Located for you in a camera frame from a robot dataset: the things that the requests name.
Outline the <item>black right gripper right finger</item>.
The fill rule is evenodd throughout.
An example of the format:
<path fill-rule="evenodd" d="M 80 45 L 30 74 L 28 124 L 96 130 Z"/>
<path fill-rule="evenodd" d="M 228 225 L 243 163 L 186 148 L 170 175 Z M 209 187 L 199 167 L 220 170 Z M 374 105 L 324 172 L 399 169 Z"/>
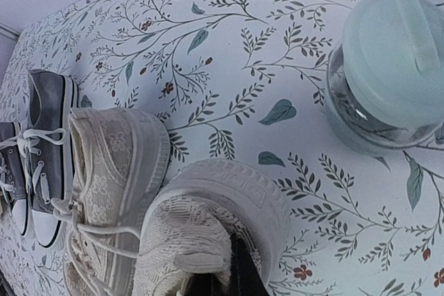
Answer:
<path fill-rule="evenodd" d="M 232 254 L 228 294 L 232 296 L 268 296 L 244 240 L 236 234 L 232 234 L 230 241 Z"/>

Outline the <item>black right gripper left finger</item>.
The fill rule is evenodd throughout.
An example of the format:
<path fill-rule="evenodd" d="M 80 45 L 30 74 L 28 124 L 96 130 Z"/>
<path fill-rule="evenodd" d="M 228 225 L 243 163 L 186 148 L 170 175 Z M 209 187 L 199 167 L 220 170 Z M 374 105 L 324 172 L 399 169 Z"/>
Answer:
<path fill-rule="evenodd" d="M 221 296 L 222 294 L 221 282 L 210 273 L 187 277 L 180 287 L 180 295 L 184 296 Z"/>

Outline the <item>beige sneaker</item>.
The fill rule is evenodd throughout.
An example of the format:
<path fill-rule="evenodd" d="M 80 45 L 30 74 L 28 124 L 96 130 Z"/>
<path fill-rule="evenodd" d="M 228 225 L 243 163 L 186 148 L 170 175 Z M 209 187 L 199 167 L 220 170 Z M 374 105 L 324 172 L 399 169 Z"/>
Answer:
<path fill-rule="evenodd" d="M 180 295 L 183 281 L 210 273 L 230 286 L 232 234 L 243 239 L 267 287 L 290 230 L 279 186 L 253 167 L 206 159 L 184 167 L 155 197 L 142 223 L 134 295 Z"/>
<path fill-rule="evenodd" d="M 74 108 L 69 130 L 71 195 L 51 202 L 67 226 L 67 292 L 129 295 L 144 216 L 169 163 L 169 134 L 156 116 L 128 108 Z"/>

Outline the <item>grey sneaker with white laces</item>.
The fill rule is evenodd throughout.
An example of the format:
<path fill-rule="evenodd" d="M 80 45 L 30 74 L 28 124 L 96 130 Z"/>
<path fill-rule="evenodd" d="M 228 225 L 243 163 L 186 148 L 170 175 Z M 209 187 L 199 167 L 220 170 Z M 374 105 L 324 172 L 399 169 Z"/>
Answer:
<path fill-rule="evenodd" d="M 1 190 L 22 236 L 29 234 L 30 213 L 22 156 L 17 145 L 21 126 L 1 122 Z"/>

